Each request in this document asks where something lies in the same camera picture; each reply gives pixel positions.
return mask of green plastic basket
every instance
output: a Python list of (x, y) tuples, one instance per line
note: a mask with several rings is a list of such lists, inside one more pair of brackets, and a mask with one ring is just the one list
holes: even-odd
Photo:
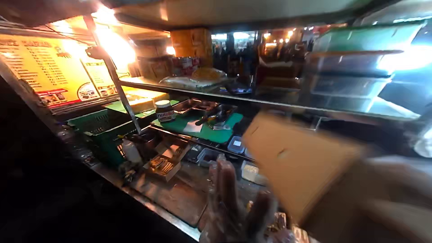
[(87, 144), (98, 159), (115, 167), (126, 160), (118, 135), (137, 131), (129, 116), (109, 109), (70, 119), (67, 123), (86, 136)]

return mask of ceiling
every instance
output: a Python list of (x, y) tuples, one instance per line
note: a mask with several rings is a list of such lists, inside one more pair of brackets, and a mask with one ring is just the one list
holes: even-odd
[(164, 0), (122, 6), (116, 9), (116, 13), (170, 26), (209, 26), (332, 13), (368, 2), (369, 0)]
[(2, 0), (0, 15), (28, 26), (95, 12), (100, 4), (123, 23), (157, 30), (207, 27), (212, 32), (334, 23), (398, 0)]

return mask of yellow light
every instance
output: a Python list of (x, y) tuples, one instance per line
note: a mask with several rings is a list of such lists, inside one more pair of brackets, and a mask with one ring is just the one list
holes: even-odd
[(79, 44), (74, 40), (61, 40), (63, 51), (69, 53), (71, 56), (83, 58), (87, 56), (86, 49), (87, 45)]
[(120, 25), (114, 16), (114, 10), (107, 8), (103, 4), (100, 4), (98, 11), (92, 13), (92, 16), (96, 18), (96, 22), (101, 24)]
[(70, 24), (65, 20), (56, 21), (52, 23), (52, 25), (58, 32), (62, 32), (65, 35), (70, 35), (70, 33), (72, 33), (72, 28), (70, 27)]
[(166, 47), (166, 53), (167, 53), (168, 55), (174, 55), (174, 56), (175, 56), (175, 49), (174, 49), (174, 47), (172, 47), (172, 46), (167, 46), (167, 47)]
[(123, 66), (135, 61), (135, 51), (129, 43), (110, 29), (97, 29), (101, 46), (110, 55), (116, 66)]

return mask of person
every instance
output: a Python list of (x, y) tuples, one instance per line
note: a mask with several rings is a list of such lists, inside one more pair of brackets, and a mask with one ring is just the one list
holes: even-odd
[(274, 220), (277, 203), (273, 195), (260, 191), (249, 213), (237, 197), (235, 169), (224, 156), (209, 169), (210, 218), (200, 236), (200, 243), (247, 242), (290, 243), (294, 236), (281, 230), (267, 239), (264, 231)]

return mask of green mat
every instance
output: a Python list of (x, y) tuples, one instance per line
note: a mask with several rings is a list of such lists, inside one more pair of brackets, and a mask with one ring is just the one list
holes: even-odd
[[(177, 101), (177, 100), (171, 100), (170, 101), (171, 105), (175, 105), (178, 102), (179, 101)], [(115, 110), (115, 111), (118, 111), (118, 112), (127, 113), (127, 111), (124, 108), (124, 106), (121, 103), (121, 101), (116, 101), (116, 102), (113, 102), (113, 103), (109, 103), (107, 105), (103, 105), (103, 107), (111, 109), (111, 110)], [(155, 110), (156, 109), (149, 110), (149, 111), (146, 111), (146, 112), (141, 112), (141, 113), (135, 114), (135, 116), (138, 117), (138, 118), (144, 118), (144, 117), (147, 117), (147, 116), (149, 116), (151, 114), (154, 114)]]
[(190, 135), (193, 137), (199, 137), (203, 139), (207, 139), (209, 141), (223, 144), (229, 140), (229, 138), (232, 135), (232, 128), (234, 127), (234, 124), (241, 121), (243, 118), (242, 114), (234, 113), (232, 116), (226, 121), (226, 125), (231, 126), (231, 130), (213, 130), (211, 129), (207, 123), (203, 124), (203, 128), (201, 129), (201, 132), (184, 132), (183, 129), (186, 127), (187, 123), (190, 121), (196, 121), (198, 119), (201, 119), (202, 116), (197, 115), (187, 115), (186, 114), (177, 114), (177, 117), (174, 121), (169, 122), (163, 122), (160, 123), (158, 119), (152, 121), (152, 124), (165, 128), (169, 131), (178, 132), (180, 134), (184, 135)]

